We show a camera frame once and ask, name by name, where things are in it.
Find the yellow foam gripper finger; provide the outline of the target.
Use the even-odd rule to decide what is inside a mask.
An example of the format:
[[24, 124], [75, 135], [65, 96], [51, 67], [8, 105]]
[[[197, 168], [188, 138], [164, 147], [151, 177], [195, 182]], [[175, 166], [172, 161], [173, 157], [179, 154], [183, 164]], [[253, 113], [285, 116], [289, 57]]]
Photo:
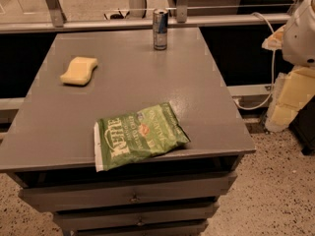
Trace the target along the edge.
[[279, 73], [265, 127], [270, 132], [286, 129], [298, 112], [315, 95], [315, 68], [294, 66], [288, 73]]
[[263, 41], [262, 47], [272, 51], [281, 50], [283, 48], [283, 35], [284, 26], [281, 26]]

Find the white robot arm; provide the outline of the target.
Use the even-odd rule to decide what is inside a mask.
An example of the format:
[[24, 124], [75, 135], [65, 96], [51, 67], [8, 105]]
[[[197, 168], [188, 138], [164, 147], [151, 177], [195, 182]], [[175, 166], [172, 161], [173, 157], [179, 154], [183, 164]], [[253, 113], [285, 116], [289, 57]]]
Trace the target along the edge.
[[315, 0], [303, 0], [262, 47], [280, 50], [283, 59], [293, 65], [288, 74], [279, 73], [276, 78], [267, 111], [265, 127], [280, 132], [315, 95]]

